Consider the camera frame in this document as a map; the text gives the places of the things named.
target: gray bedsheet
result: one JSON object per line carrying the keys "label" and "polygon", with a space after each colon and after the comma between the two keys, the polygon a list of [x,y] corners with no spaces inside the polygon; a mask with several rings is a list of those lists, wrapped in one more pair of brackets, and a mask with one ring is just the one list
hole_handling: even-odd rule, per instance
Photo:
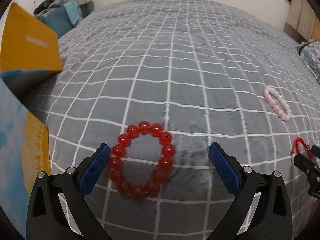
{"label": "gray bedsheet", "polygon": [[[233,200],[209,165],[214,141],[256,172],[282,173],[294,234],[301,230],[313,201],[290,150],[298,136],[319,144],[320,92],[286,34],[216,2],[131,0],[93,12],[59,43],[63,72],[25,102],[49,128],[52,173],[77,166],[101,143],[112,147],[142,120],[161,123],[177,149],[158,196],[120,195],[104,172],[86,197],[114,240],[205,239]],[[264,101],[265,85],[287,100],[291,120]],[[139,136],[123,159],[125,176],[143,184],[160,156],[155,138]]]}

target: red bead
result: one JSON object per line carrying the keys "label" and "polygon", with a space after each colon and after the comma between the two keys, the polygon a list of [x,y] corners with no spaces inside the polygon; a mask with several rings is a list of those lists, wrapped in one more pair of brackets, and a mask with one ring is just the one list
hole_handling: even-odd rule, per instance
{"label": "red bead", "polygon": [[153,179],[159,183],[164,183],[166,182],[166,180],[168,179],[168,173],[166,173],[165,171],[161,171],[161,170],[156,170],[153,173]]}
{"label": "red bead", "polygon": [[139,130],[135,125],[130,124],[127,127],[127,134],[129,135],[130,138],[136,138],[139,135]]}
{"label": "red bead", "polygon": [[123,147],[128,147],[131,144],[131,140],[129,135],[122,133],[118,137],[118,143],[121,144]]}
{"label": "red bead", "polygon": [[118,157],[111,157],[108,165],[113,170],[120,170],[122,168],[122,161]]}
{"label": "red bead", "polygon": [[150,195],[158,194],[160,191],[160,185],[154,180],[150,180],[146,183],[145,190]]}
{"label": "red bead", "polygon": [[155,123],[152,127],[151,127],[151,134],[154,137],[159,137],[160,134],[162,133],[163,129],[161,124],[159,123]]}
{"label": "red bead", "polygon": [[109,177],[115,183],[120,183],[124,179],[124,176],[121,170],[110,171]]}
{"label": "red bead", "polygon": [[144,199],[146,196],[146,190],[141,186],[132,186],[130,189],[130,195],[135,199]]}
{"label": "red bead", "polygon": [[131,189],[131,185],[127,180],[123,180],[118,184],[118,191],[121,194],[129,194]]}
{"label": "red bead", "polygon": [[125,148],[121,144],[116,144],[112,148],[112,153],[118,158],[122,158],[125,155]]}
{"label": "red bead", "polygon": [[173,160],[169,157],[162,157],[159,160],[159,168],[163,171],[171,170],[173,166]]}
{"label": "red bead", "polygon": [[139,131],[141,134],[148,134],[151,132],[151,126],[147,121],[139,123]]}
{"label": "red bead", "polygon": [[172,144],[167,144],[162,147],[162,155],[166,157],[172,157],[176,153],[176,149]]}
{"label": "red bead", "polygon": [[159,137],[159,141],[162,145],[171,143],[172,135],[169,132],[162,132]]}

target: red bead bracelet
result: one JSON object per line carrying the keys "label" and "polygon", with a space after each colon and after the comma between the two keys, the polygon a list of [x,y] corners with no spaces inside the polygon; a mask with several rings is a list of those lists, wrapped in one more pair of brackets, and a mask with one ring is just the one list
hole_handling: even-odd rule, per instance
{"label": "red bead bracelet", "polygon": [[[158,162],[159,169],[153,173],[153,180],[148,181],[144,187],[132,186],[124,177],[122,173],[122,160],[125,156],[125,147],[131,144],[131,139],[138,137],[139,134],[151,133],[153,137],[158,137],[159,142],[163,145],[162,155]],[[109,167],[111,168],[109,177],[117,184],[118,192],[121,194],[130,194],[135,199],[143,199],[147,195],[155,195],[160,191],[160,184],[168,180],[168,171],[173,166],[173,160],[176,150],[171,144],[172,135],[163,131],[162,126],[159,123],[150,125],[147,121],[142,121],[138,127],[131,124],[127,127],[127,133],[120,134],[118,137],[118,144],[114,145],[111,153],[113,157],[109,160]]]}
{"label": "red bead bracelet", "polygon": [[304,148],[306,149],[306,151],[308,153],[309,160],[312,160],[313,159],[313,155],[312,155],[310,146],[301,137],[297,137],[293,141],[292,150],[291,150],[291,154],[290,155],[292,156],[294,154],[294,149],[296,149],[297,154],[301,153],[298,143],[302,143],[302,145],[304,146]]}

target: yellow box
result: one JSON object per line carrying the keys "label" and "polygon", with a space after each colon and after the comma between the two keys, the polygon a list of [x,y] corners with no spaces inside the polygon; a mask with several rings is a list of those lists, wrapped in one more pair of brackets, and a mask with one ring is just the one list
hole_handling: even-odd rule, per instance
{"label": "yellow box", "polygon": [[11,4],[4,25],[0,77],[19,97],[27,88],[62,71],[57,34]]}
{"label": "yellow box", "polygon": [[48,130],[17,96],[60,71],[56,33],[13,3],[0,53],[0,205],[25,238],[35,178],[51,171]]}

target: metal screw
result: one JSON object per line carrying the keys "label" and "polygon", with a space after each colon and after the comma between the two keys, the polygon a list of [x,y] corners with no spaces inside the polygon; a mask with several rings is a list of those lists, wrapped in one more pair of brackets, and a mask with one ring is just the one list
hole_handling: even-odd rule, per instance
{"label": "metal screw", "polygon": [[281,177],[281,173],[279,171],[275,171],[273,173],[277,178],[280,178]]}
{"label": "metal screw", "polygon": [[69,167],[67,168],[67,173],[72,174],[76,171],[76,169],[74,167]]}
{"label": "metal screw", "polygon": [[246,173],[251,173],[251,172],[252,172],[252,169],[251,169],[251,167],[249,167],[249,166],[245,166],[243,169],[244,169],[244,171],[245,171]]}
{"label": "metal screw", "polygon": [[38,174],[38,177],[39,177],[39,178],[43,178],[44,176],[45,176],[44,171],[39,172],[39,174]]}

